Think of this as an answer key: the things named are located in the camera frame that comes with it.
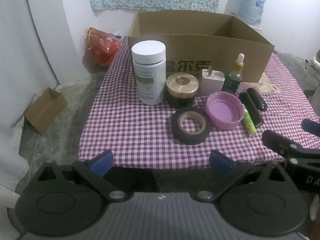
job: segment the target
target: cardboard box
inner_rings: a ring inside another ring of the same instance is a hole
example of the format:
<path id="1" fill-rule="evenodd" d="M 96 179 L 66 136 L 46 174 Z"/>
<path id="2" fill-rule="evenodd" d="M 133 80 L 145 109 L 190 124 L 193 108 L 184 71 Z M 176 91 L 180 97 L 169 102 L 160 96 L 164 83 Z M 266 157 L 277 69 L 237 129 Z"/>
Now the cardboard box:
<path id="1" fill-rule="evenodd" d="M 244 82 L 259 81 L 274 49 L 234 16 L 188 10 L 137 12 L 129 32 L 129 46 L 145 40 L 166 45 L 167 75 L 188 72 L 199 78 L 210 64 L 214 70 L 226 73 L 243 53 Z"/>
<path id="2" fill-rule="evenodd" d="M 42 95 L 28 107 L 24 116 L 37 131 L 44 133 L 67 104 L 67 101 L 61 93 L 47 88 Z"/>

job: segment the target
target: red plastic bag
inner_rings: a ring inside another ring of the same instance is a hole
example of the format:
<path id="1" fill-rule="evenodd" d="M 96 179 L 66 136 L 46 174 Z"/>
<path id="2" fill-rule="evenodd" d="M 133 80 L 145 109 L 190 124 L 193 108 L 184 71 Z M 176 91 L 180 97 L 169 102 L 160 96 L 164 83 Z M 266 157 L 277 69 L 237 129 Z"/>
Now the red plastic bag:
<path id="1" fill-rule="evenodd" d="M 94 28 L 85 30 L 88 35 L 90 44 L 89 51 L 94 58 L 102 66 L 110 66 L 117 51 L 122 46 L 121 40 L 117 39 L 112 34 L 108 34 Z"/>

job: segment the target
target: green label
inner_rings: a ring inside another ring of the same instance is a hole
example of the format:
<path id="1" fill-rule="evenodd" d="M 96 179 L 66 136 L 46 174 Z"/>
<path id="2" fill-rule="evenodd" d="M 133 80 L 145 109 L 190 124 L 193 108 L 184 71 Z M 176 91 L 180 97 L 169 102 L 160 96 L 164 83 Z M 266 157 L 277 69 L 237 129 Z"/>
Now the green label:
<path id="1" fill-rule="evenodd" d="M 143 84 L 153 84 L 153 78 L 143 78 L 136 74 L 136 80 Z"/>

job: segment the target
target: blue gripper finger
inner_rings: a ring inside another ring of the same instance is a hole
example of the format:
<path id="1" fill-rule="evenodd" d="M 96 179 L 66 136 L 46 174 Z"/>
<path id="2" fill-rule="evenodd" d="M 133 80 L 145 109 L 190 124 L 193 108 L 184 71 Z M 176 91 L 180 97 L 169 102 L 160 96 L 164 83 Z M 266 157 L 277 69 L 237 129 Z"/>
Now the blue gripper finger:
<path id="1" fill-rule="evenodd" d="M 236 166 L 236 162 L 217 150 L 212 150 L 209 156 L 211 169 L 220 176 L 226 175 Z"/>
<path id="2" fill-rule="evenodd" d="M 112 165 L 113 153 L 110 150 L 106 150 L 88 161 L 90 170 L 99 177 L 103 177 L 111 169 Z"/>
<path id="3" fill-rule="evenodd" d="M 320 137 L 320 123 L 304 119 L 301 122 L 301 127 L 304 131 Z"/>

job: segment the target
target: white bottle cap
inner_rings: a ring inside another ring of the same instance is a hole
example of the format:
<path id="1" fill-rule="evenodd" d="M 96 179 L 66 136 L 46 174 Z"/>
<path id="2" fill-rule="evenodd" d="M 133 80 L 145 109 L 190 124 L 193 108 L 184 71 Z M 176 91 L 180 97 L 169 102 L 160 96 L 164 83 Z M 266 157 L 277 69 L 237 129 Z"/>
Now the white bottle cap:
<path id="1" fill-rule="evenodd" d="M 165 45 L 160 41 L 140 41 L 131 48 L 133 61 L 154 64 L 165 58 Z"/>
<path id="2" fill-rule="evenodd" d="M 243 65 L 243 60 L 244 60 L 244 55 L 242 53 L 239 54 L 236 62 L 239 64 L 239 65 Z"/>

